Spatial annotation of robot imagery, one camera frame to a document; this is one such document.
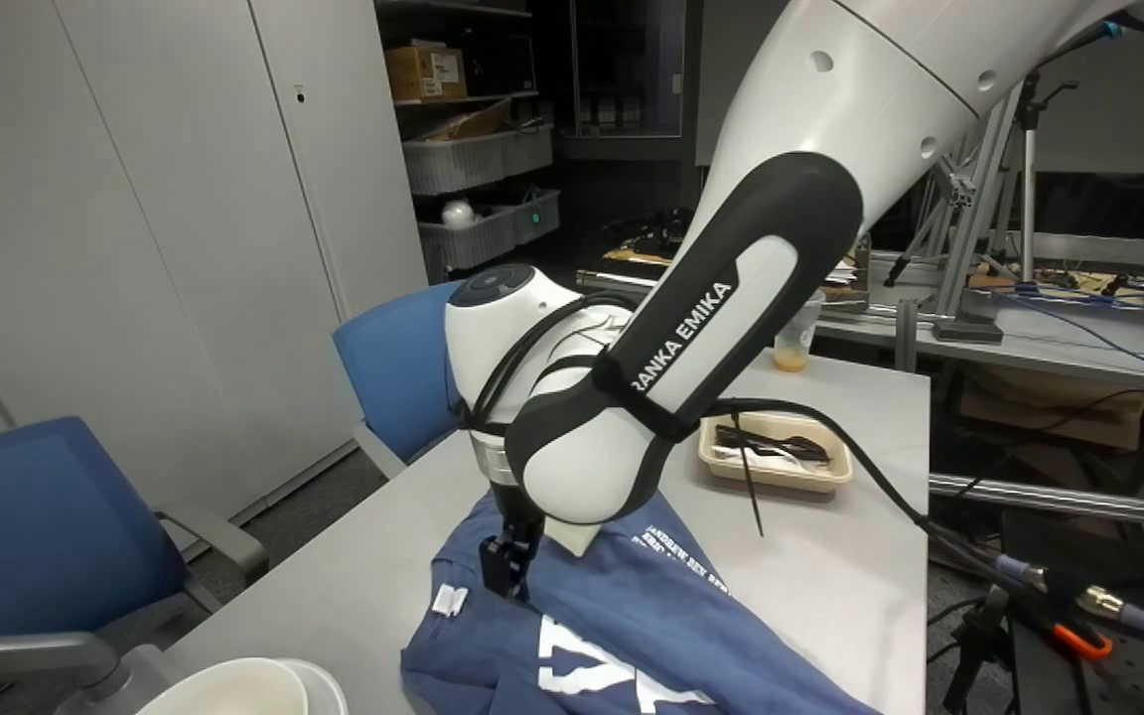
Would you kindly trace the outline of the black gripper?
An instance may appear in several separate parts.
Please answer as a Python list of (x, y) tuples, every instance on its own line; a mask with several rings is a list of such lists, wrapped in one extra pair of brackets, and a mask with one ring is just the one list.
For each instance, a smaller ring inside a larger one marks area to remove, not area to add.
[(544, 512), (519, 490), (498, 490), (494, 504), (500, 528), (482, 540), (482, 575), (483, 587), (523, 605), (528, 600), (528, 564), (535, 561), (544, 536)]

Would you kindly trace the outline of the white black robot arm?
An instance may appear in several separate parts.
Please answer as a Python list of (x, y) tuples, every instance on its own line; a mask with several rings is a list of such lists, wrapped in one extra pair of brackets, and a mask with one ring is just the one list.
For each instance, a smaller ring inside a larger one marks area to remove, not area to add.
[(540, 544), (578, 557), (864, 236), (968, 126), (1144, 0), (786, 0), (741, 73), (695, 216), (630, 305), (523, 264), (446, 298), (450, 379), (500, 504), (498, 596)]

